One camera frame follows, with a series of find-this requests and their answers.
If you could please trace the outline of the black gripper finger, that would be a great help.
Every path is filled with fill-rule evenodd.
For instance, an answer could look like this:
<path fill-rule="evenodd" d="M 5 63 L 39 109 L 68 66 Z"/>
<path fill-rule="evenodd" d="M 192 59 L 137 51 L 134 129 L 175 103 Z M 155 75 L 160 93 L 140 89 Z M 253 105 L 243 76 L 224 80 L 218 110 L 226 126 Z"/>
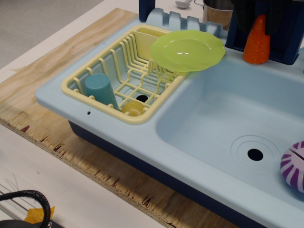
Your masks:
<path fill-rule="evenodd" d="M 238 27 L 243 32 L 249 32 L 255 19 L 255 0 L 233 0 Z"/>
<path fill-rule="evenodd" d="M 269 8 L 266 15 L 266 35 L 275 33 L 280 25 L 285 10 L 284 0 L 269 0 Z"/>

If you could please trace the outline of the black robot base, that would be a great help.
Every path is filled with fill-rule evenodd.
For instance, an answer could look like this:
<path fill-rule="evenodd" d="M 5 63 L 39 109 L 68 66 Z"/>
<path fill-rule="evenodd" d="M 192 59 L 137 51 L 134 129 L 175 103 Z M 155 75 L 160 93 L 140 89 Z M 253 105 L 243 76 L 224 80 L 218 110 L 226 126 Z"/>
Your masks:
<path fill-rule="evenodd" d="M 44 222 L 31 224 L 21 220 L 2 220 L 0 228 L 62 228 L 62 226 L 54 221 L 50 221 L 48 224 Z"/>

